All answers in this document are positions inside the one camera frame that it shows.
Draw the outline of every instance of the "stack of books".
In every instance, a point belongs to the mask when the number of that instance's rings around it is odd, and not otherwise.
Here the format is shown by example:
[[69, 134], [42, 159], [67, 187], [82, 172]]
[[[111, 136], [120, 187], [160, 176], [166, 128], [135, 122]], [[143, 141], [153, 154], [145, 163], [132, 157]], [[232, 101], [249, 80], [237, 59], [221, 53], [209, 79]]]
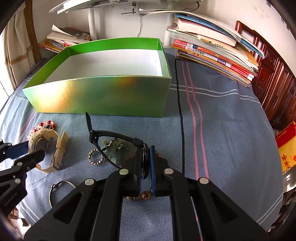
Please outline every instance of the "stack of books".
[[67, 47], [88, 42], [91, 40], [89, 33], [82, 32], [73, 28], [58, 28], [52, 26], [52, 32], [39, 46], [55, 53], [60, 53]]
[[258, 63], [250, 51], [264, 52], [229, 26], [197, 14], [175, 14], [167, 27], [178, 58], [212, 68], [246, 87], [258, 74]]

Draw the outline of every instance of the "open cardboard box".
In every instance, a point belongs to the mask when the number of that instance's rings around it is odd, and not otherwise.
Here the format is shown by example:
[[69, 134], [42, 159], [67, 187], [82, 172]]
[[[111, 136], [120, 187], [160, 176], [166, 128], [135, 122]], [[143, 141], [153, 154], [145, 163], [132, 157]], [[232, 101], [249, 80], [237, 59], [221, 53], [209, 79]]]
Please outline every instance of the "open cardboard box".
[[103, 39], [66, 48], [23, 92], [38, 112], [161, 117], [170, 82], [159, 39]]

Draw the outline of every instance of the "blue bed sheet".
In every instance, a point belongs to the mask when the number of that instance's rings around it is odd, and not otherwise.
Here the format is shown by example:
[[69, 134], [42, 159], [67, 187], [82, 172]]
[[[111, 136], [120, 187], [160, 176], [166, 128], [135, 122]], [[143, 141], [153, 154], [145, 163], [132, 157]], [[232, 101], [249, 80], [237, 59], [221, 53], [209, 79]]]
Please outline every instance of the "blue bed sheet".
[[[169, 162], [181, 171], [181, 126], [178, 111], [174, 56], [167, 54], [172, 83], [163, 118], [92, 115], [93, 128], [137, 137], [155, 145]], [[185, 175], [209, 179], [234, 200], [263, 228], [274, 222], [281, 206], [283, 178], [273, 130], [251, 88], [245, 88], [202, 65], [177, 60], [180, 104], [185, 135]], [[79, 114], [37, 113], [22, 92], [33, 76], [28, 76], [9, 98], [0, 113], [0, 137], [17, 144], [25, 141], [29, 130], [41, 121], [53, 120], [57, 132], [69, 135], [62, 170], [44, 174], [28, 172], [28, 195], [18, 205], [34, 224], [50, 210], [50, 186], [60, 180], [79, 185], [87, 178], [104, 179], [115, 168], [108, 163], [93, 166], [87, 160], [94, 148], [89, 142], [85, 116]], [[49, 150], [41, 165], [50, 163]], [[9, 168], [12, 160], [0, 164]], [[149, 190], [151, 180], [142, 183]], [[72, 190], [59, 188], [54, 201]], [[168, 197], [149, 201], [124, 200], [120, 240], [172, 240]]]

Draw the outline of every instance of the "beige watch strap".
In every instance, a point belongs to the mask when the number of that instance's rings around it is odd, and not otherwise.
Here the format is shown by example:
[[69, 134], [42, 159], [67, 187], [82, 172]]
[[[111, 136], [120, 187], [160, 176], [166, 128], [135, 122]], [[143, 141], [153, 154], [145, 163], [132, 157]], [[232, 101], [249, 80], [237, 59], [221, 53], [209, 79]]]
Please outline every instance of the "beige watch strap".
[[57, 132], [54, 131], [53, 129], [51, 129], [51, 130], [47, 129], [47, 131], [45, 131], [42, 134], [43, 134], [43, 137], [46, 138], [47, 140], [49, 140], [50, 138], [54, 138], [54, 137], [58, 138], [57, 145], [56, 145], [57, 150], [56, 150], [54, 156], [52, 157], [52, 165], [51, 166], [49, 166], [46, 169], [42, 169], [39, 164], [36, 164], [36, 168], [38, 170], [44, 172], [44, 173], [47, 173], [47, 174], [52, 173], [55, 170], [59, 171], [60, 168], [61, 168], [64, 153], [66, 152], [66, 146], [67, 146], [67, 142], [68, 142], [68, 135], [64, 131], [61, 138], [59, 138]]

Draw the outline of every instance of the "white wall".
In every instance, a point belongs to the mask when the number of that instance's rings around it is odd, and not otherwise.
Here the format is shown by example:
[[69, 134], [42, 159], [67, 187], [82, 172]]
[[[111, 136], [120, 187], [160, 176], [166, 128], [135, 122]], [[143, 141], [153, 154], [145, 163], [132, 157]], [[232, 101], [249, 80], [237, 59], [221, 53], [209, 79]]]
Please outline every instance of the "white wall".
[[[51, 31], [52, 24], [59, 27], [73, 27], [89, 31], [87, 10], [61, 13], [49, 16], [48, 11], [63, 0], [33, 0], [33, 17], [37, 40], [40, 42]], [[141, 4], [142, 9], [166, 7], [167, 4]], [[176, 9], [195, 8], [196, 3], [186, 3], [180, 0]], [[118, 4], [104, 8], [95, 8], [95, 22], [99, 38], [136, 37], [140, 29], [138, 14], [121, 15], [131, 11], [131, 3]], [[266, 0], [204, 0], [196, 10], [212, 18], [218, 19], [233, 28], [239, 20], [264, 37], [282, 56], [296, 75], [296, 40], [292, 33], [282, 23], [281, 16]], [[166, 14], [144, 16], [142, 18], [141, 37], [159, 38], [164, 40]]]

